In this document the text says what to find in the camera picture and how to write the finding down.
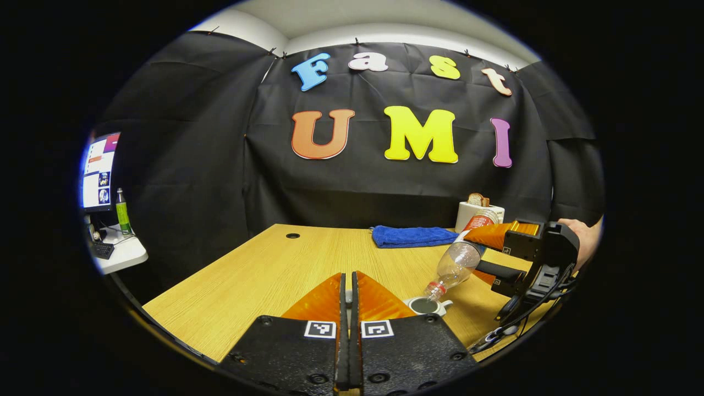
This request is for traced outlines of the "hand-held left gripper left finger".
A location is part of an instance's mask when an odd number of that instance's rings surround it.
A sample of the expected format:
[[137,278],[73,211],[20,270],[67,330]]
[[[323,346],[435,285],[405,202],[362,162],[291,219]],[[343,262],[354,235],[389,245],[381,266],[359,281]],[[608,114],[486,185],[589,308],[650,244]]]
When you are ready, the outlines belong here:
[[349,386],[345,275],[322,281],[281,316],[255,318],[220,371],[276,395],[336,395]]

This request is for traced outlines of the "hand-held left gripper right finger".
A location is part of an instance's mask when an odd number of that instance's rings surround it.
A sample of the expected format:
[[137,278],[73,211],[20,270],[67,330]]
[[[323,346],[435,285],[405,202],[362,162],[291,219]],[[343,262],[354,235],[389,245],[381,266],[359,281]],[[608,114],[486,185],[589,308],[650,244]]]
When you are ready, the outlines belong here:
[[360,271],[351,283],[349,380],[360,394],[420,395],[477,368],[440,315],[415,314]]

